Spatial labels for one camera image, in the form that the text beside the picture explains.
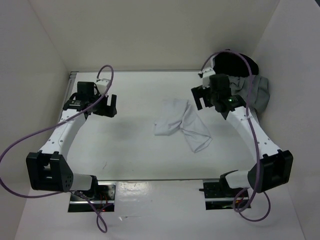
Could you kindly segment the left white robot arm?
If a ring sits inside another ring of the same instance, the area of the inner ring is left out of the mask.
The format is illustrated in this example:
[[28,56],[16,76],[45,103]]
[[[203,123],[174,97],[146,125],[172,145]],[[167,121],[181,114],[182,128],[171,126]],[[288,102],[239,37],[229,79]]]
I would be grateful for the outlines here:
[[67,163],[72,143],[88,117],[93,115],[113,118],[117,114],[117,96],[106,91],[111,80],[79,81],[62,108],[59,126],[38,152],[30,152],[26,165],[33,190],[50,192],[81,192],[88,200],[98,197],[97,177],[74,173]]

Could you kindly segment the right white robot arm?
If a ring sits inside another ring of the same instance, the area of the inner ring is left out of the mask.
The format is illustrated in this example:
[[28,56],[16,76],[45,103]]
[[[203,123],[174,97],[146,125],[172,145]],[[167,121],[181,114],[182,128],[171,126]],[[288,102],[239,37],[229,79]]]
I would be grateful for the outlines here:
[[234,170],[221,175],[219,192],[231,196],[239,188],[251,188],[263,193],[286,184],[291,175],[294,157],[289,150],[282,150],[264,132],[253,117],[245,100],[232,94],[229,78],[213,74],[191,89],[196,107],[215,108],[234,127],[246,143],[255,162],[250,170]]

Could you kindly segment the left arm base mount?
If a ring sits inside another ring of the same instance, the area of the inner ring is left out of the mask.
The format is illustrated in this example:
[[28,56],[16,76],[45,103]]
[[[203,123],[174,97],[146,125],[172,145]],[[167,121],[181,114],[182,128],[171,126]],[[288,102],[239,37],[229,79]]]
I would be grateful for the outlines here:
[[[91,204],[101,212],[114,212],[116,198],[115,181],[98,181],[96,193],[81,192]],[[69,213],[88,213],[93,212],[89,203],[82,197],[71,194],[68,205]]]

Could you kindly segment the white skirt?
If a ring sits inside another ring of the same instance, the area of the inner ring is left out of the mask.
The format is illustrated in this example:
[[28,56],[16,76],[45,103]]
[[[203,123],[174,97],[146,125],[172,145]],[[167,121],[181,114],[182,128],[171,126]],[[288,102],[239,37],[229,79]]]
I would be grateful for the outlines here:
[[212,142],[210,131],[188,99],[165,99],[154,122],[154,135],[170,136],[177,131],[183,133],[193,153],[204,150]]

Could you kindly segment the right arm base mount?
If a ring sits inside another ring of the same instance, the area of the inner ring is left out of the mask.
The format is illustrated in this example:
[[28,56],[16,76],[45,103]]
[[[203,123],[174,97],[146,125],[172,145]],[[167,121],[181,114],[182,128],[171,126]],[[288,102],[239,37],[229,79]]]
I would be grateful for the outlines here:
[[231,210],[233,200],[242,188],[229,188],[219,179],[204,180],[198,189],[204,195],[205,210]]

